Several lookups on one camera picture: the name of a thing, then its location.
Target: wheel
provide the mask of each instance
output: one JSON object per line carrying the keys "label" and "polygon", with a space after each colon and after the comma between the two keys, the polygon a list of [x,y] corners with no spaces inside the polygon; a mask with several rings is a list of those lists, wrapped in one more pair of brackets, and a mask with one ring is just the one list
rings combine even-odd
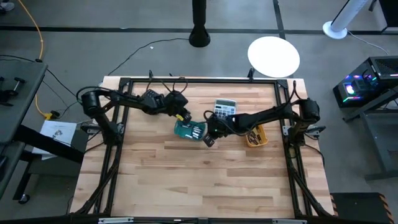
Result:
{"label": "wheel", "polygon": [[18,203],[23,205],[23,204],[26,204],[29,200],[30,200],[30,196],[23,194],[21,199],[18,200]]}

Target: paper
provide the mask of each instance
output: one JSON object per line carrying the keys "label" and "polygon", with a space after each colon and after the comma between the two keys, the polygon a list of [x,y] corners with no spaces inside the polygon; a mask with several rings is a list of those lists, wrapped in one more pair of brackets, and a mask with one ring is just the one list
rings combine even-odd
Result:
{"label": "paper", "polygon": [[[76,123],[44,121],[42,129],[40,130],[40,134],[48,136],[67,146],[70,146],[70,144],[72,143],[73,135],[75,134],[76,126]],[[36,147],[33,148],[32,153],[42,155],[42,160],[55,157],[55,155]]]}

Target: white round lamp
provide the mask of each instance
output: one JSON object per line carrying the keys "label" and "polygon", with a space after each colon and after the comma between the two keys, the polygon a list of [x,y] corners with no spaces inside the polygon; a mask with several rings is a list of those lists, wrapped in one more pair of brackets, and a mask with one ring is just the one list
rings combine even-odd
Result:
{"label": "white round lamp", "polygon": [[300,55],[288,41],[279,37],[261,37],[249,46],[248,58],[259,73],[272,78],[293,74],[300,65]]}

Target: calculator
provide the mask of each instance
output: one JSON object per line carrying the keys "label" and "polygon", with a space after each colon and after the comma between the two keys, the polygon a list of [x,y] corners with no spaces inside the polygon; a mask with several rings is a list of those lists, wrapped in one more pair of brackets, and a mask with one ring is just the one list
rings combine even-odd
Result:
{"label": "calculator", "polygon": [[218,118],[225,118],[236,113],[236,101],[217,99],[214,105],[214,114]]}

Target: yellow cable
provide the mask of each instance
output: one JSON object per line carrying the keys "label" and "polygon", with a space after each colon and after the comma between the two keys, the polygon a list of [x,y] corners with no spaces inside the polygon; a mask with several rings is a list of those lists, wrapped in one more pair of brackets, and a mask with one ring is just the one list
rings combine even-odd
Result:
{"label": "yellow cable", "polygon": [[[22,8],[24,8],[26,14],[30,17],[30,19],[32,20],[33,24],[36,26],[37,32],[39,33],[40,43],[41,43],[39,59],[42,59],[42,56],[43,56],[43,49],[44,49],[44,41],[43,41],[42,33],[40,32],[40,29],[39,29],[38,25],[36,24],[35,19],[33,19],[32,15],[29,13],[29,11],[28,11],[27,8],[25,7],[24,3],[22,3],[21,0],[18,0],[18,2],[19,2],[19,4],[21,4]],[[37,111],[38,111],[41,115],[43,115],[44,118],[47,118],[48,116],[46,116],[46,114],[43,113],[43,112],[40,110],[40,108],[39,108],[39,105],[38,105],[38,102],[37,102],[37,94],[35,95],[35,105],[36,105]]]}

